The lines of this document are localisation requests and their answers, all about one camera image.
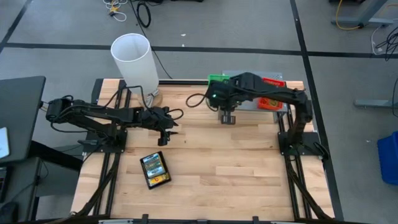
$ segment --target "white cable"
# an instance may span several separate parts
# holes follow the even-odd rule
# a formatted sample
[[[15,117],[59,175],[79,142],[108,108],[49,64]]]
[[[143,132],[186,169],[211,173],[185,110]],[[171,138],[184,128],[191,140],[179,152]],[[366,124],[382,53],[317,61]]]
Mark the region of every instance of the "white cable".
[[[115,15],[113,15],[114,19],[116,19],[116,20],[119,21],[119,22],[124,22],[124,21],[126,21],[127,16],[125,15],[125,13],[123,13],[123,12],[114,12],[114,13],[115,13]],[[124,15],[124,19],[118,19],[118,18],[116,17],[116,14]]]
[[[128,0],[126,0],[125,2],[121,2],[121,0],[116,0],[116,1],[110,1],[110,2],[106,2],[105,0],[102,0],[102,2],[105,4],[105,8],[112,10],[113,8],[119,9],[121,5],[127,4]],[[114,19],[116,19],[119,22],[124,22],[127,19],[127,15],[125,15],[125,13],[123,12],[118,12],[118,11],[113,11],[114,15],[112,16]],[[116,15],[123,15],[124,19],[118,19],[116,17]]]
[[[374,36],[374,34],[376,33],[376,31],[378,31],[381,27],[382,27],[383,25],[381,25],[381,26],[379,26],[378,28],[376,28],[374,31],[373,31],[373,33],[372,33],[372,36],[371,36],[371,47],[372,47],[372,52],[373,52],[373,54],[374,55],[383,55],[383,54],[386,54],[386,53],[381,53],[381,54],[377,54],[375,51],[374,51],[374,46],[375,46],[375,42],[373,42],[373,36]]]

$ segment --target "wooden table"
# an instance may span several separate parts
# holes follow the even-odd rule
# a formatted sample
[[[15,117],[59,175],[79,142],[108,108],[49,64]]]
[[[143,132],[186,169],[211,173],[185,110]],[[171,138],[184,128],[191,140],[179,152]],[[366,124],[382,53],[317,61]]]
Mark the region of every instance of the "wooden table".
[[[118,85],[118,79],[105,79],[98,104],[105,104]],[[303,83],[287,82],[287,86],[302,89]],[[147,213],[154,219],[294,219],[285,161],[277,141],[279,126],[272,113],[236,111],[236,125],[221,125],[218,113],[210,111],[204,102],[197,108],[185,105],[189,95],[204,93],[206,89],[206,85],[159,85],[162,106],[184,110],[184,117],[174,128],[179,134],[171,136],[167,146],[158,147],[159,133],[139,128],[128,130],[112,218],[141,218]],[[132,95],[130,106],[139,106],[136,95]],[[306,131],[313,131],[312,124],[306,126]],[[139,159],[157,151],[164,153],[172,181],[148,190]],[[97,188],[103,157],[103,153],[95,153],[83,164],[73,211],[79,211]],[[301,158],[308,191],[333,216],[322,161],[316,156]],[[296,192],[304,217],[302,198],[298,189]]]

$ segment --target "gray table leg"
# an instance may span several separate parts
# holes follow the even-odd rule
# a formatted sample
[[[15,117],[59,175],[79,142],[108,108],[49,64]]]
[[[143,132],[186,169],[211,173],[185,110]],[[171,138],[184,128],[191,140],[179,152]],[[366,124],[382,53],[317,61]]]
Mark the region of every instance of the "gray table leg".
[[[360,24],[391,25],[394,23],[392,19],[373,18],[375,13],[377,13],[387,1],[388,0],[371,0],[371,3],[358,17],[342,16],[338,18],[338,23],[341,26],[358,26]],[[336,17],[332,17],[331,23],[336,24]]]
[[[355,106],[366,106],[372,108],[390,108],[392,109],[392,101],[391,100],[355,100]]]

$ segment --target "concrete floor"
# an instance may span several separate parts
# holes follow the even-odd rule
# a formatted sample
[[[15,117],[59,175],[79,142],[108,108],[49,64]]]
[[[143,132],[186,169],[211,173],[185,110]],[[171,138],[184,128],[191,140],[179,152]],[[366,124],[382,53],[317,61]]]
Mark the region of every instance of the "concrete floor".
[[[6,36],[25,1],[0,0],[0,40]],[[330,24],[336,4],[329,4],[327,0],[295,2],[308,51],[371,52],[373,27],[339,30]],[[121,8],[121,12],[127,14],[126,22],[107,16],[100,0],[33,0],[27,5],[8,43],[111,45],[120,35],[141,33],[128,5]],[[154,46],[298,52],[298,55],[158,52],[174,78],[206,78],[222,70],[262,70],[282,72],[285,80],[303,80],[309,88],[289,0],[205,0],[203,3],[166,0],[165,4],[150,9],[153,21],[146,34]],[[341,15],[356,14],[358,9],[355,4],[344,5]],[[383,17],[398,17],[396,10],[391,8]],[[374,41],[383,41],[395,27],[380,30]],[[71,48],[27,49],[6,45],[0,53],[0,79],[44,75],[47,77],[44,100],[67,94],[90,100],[96,78],[121,76],[108,50]],[[396,60],[310,57],[347,221],[386,224],[398,220],[398,187],[381,180],[376,146],[378,139],[397,130],[398,120],[390,110],[361,109],[352,104],[358,98],[391,99],[397,78]],[[167,78],[159,65],[158,71],[160,78]],[[39,113],[34,140],[59,147],[74,145],[84,138],[82,134],[53,131],[43,115]],[[70,152],[79,153],[79,149]],[[39,192],[53,194],[54,186],[62,185],[62,195],[42,197],[37,218],[64,217],[72,204],[77,174],[56,166],[49,168],[49,182],[53,187],[46,185]]]

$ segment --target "white plastic cup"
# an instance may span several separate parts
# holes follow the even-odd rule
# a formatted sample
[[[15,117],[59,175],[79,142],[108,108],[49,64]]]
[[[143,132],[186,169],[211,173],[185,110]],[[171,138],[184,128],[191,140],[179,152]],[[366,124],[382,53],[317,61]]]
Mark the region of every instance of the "white plastic cup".
[[[127,86],[142,86],[144,95],[156,91],[159,78],[150,43],[140,34],[125,34],[111,46],[111,53]],[[130,89],[141,94],[139,88]]]

